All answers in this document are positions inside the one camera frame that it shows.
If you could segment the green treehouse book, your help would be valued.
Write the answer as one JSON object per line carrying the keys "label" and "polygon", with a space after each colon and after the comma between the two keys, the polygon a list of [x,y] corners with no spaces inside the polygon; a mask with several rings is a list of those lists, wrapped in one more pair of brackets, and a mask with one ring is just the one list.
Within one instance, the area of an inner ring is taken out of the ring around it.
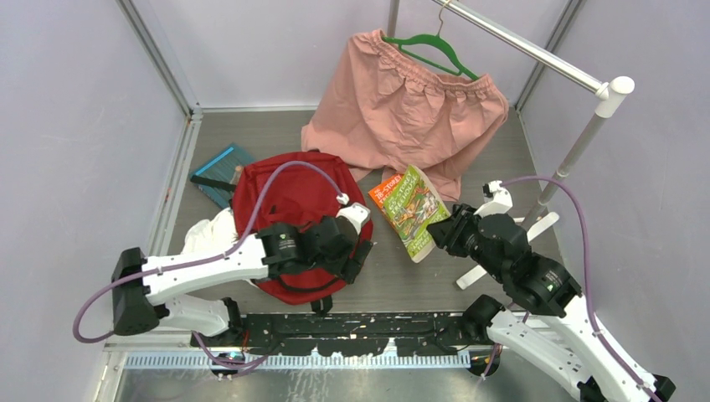
{"label": "green treehouse book", "polygon": [[435,248],[427,227],[450,217],[434,184],[413,165],[384,198],[383,212],[414,263],[420,263]]}

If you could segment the red backpack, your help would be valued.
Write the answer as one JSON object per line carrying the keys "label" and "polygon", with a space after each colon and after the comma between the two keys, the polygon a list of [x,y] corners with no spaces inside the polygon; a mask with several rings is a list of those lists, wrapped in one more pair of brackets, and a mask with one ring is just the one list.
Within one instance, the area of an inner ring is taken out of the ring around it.
{"label": "red backpack", "polygon": [[310,304],[320,316],[330,312],[332,294],[349,285],[332,267],[373,235],[371,222],[357,234],[336,217],[340,193],[365,203],[347,164],[331,154],[291,152],[244,168],[232,198],[235,227],[265,242],[270,265],[252,285],[286,304]]}

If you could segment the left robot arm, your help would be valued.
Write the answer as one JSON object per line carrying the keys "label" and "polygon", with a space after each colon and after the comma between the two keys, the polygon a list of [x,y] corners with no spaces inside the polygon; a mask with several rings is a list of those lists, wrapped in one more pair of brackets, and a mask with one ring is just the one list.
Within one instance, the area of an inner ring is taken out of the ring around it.
{"label": "left robot arm", "polygon": [[146,256],[138,247],[123,250],[111,277],[113,333],[132,336],[165,325],[235,345],[244,323],[234,302],[192,300],[188,293],[224,282],[280,283],[326,273],[330,279],[321,285],[287,287],[322,299],[335,283],[357,277],[372,247],[370,227],[368,212],[346,208],[306,229],[273,224],[221,252]]}

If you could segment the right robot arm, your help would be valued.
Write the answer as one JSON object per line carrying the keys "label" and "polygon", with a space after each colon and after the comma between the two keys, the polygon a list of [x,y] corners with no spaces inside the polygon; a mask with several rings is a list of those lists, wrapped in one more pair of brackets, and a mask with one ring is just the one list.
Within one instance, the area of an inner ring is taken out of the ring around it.
{"label": "right robot arm", "polygon": [[603,326],[587,311],[579,283],[556,260],[532,250],[527,233],[507,214],[476,215],[457,204],[427,228],[437,247],[470,257],[518,306],[562,339],[558,345],[518,320],[491,296],[478,297],[462,323],[473,342],[498,343],[525,358],[577,401],[668,401],[676,385],[643,369],[626,352],[610,352]]}

